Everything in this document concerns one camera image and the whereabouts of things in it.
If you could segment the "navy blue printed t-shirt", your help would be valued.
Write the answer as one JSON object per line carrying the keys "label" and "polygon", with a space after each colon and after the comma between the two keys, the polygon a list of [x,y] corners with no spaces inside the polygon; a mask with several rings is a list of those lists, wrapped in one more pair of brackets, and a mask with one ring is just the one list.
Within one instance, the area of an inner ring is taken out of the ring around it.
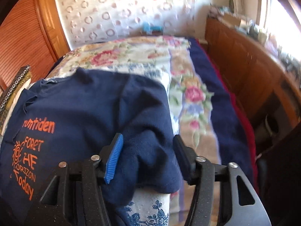
{"label": "navy blue printed t-shirt", "polygon": [[1,200],[23,223],[34,197],[60,162],[85,160],[123,135],[113,180],[102,188],[113,209],[137,187],[179,190],[181,172],[164,86],[150,78],[78,68],[23,90],[1,144]]}

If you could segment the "navy blue blanket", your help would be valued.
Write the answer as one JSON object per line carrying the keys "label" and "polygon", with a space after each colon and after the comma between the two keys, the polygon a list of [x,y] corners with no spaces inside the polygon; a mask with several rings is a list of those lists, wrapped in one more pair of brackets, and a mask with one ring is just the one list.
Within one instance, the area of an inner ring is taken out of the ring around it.
{"label": "navy blue blanket", "polygon": [[190,57],[196,73],[208,91],[213,92],[211,98],[213,110],[211,122],[218,139],[219,156],[223,165],[236,162],[253,185],[253,173],[249,147],[244,129],[231,104],[230,95],[224,89],[217,77],[208,54],[201,47],[197,39],[189,38],[191,43]]}

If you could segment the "blue floral white sheet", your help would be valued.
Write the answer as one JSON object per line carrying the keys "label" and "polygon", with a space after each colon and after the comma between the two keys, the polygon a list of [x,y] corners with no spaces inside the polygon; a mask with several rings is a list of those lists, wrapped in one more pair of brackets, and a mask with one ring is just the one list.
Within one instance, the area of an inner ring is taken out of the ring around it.
{"label": "blue floral white sheet", "polygon": [[137,189],[125,207],[130,225],[168,225],[170,194]]}

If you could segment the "red blanket edge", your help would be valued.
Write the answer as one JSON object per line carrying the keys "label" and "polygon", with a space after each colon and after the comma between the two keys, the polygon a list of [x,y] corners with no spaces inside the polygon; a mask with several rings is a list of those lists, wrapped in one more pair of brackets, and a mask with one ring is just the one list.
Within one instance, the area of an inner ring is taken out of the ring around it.
{"label": "red blanket edge", "polygon": [[254,130],[251,126],[251,123],[249,122],[249,119],[238,106],[236,96],[228,90],[228,87],[226,86],[225,82],[223,81],[222,76],[221,76],[217,66],[214,63],[212,63],[212,66],[215,70],[217,77],[219,78],[220,82],[222,83],[224,89],[230,95],[231,104],[236,112],[236,115],[240,121],[240,124],[242,125],[242,127],[244,129],[246,140],[247,140],[247,145],[249,147],[249,154],[250,154],[250,158],[251,158],[252,173],[253,173],[253,180],[254,180],[253,185],[254,185],[256,193],[259,193],[259,187],[258,187],[258,181],[257,181],[258,168],[256,165],[256,143],[255,143]]}

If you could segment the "wooden sideboard cabinet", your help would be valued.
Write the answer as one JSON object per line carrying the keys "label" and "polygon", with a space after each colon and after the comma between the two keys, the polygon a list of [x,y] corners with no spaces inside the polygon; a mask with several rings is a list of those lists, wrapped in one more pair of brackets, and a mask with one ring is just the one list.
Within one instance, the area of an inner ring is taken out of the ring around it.
{"label": "wooden sideboard cabinet", "polygon": [[271,148],[300,123],[300,90],[259,43],[214,18],[207,18],[208,54],[228,90],[249,119],[257,153]]}

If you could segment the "dark patterned folded cloth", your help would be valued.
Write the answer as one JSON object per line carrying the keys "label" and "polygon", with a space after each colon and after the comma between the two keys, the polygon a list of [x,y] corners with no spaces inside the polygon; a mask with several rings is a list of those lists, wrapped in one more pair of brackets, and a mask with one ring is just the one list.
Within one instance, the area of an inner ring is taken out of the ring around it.
{"label": "dark patterned folded cloth", "polygon": [[24,89],[28,89],[31,78],[31,67],[29,65],[21,67],[11,84],[1,94],[1,136],[4,135],[20,94]]}

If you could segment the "floral bedspread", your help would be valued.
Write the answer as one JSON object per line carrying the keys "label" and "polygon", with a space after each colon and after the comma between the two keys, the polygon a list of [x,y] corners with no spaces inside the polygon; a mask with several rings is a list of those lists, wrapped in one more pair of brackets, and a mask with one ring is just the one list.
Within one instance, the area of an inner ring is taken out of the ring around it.
{"label": "floral bedspread", "polygon": [[[213,93],[195,72],[191,43],[180,37],[132,37],[84,45],[68,52],[49,78],[72,75],[78,67],[146,76],[166,89],[173,132],[185,145],[209,159],[221,162],[217,136],[211,123]],[[194,188],[183,182],[170,195],[168,225],[183,225]]]}

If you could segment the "wooden louvered wardrobe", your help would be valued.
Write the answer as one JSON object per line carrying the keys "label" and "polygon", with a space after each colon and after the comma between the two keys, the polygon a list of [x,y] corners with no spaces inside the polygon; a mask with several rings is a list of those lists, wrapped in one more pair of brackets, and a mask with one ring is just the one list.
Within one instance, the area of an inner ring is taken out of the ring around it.
{"label": "wooden louvered wardrobe", "polygon": [[1,0],[1,91],[20,67],[36,81],[69,51],[55,0]]}

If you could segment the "light blue box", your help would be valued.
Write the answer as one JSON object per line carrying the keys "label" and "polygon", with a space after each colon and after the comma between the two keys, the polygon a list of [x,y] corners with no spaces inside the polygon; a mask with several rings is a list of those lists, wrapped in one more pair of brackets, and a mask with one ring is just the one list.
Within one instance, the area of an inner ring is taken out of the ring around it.
{"label": "light blue box", "polygon": [[142,24],[141,34],[143,35],[162,35],[163,27],[153,26],[148,22]]}

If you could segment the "cardboard box on sideboard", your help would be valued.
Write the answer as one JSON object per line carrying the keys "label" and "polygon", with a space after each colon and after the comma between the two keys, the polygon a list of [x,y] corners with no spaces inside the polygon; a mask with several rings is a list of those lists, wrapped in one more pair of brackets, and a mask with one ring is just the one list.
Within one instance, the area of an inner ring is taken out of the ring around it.
{"label": "cardboard box on sideboard", "polygon": [[231,14],[225,13],[222,17],[222,22],[229,27],[240,27],[242,19],[234,17]]}

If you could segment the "white circle-patterned curtain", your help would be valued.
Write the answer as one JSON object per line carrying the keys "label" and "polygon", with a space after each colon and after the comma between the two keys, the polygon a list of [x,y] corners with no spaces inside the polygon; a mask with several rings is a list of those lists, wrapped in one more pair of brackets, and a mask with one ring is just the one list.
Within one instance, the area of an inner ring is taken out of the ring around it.
{"label": "white circle-patterned curtain", "polygon": [[196,14],[210,0],[55,0],[68,45],[136,36],[145,26],[165,35],[192,35]]}

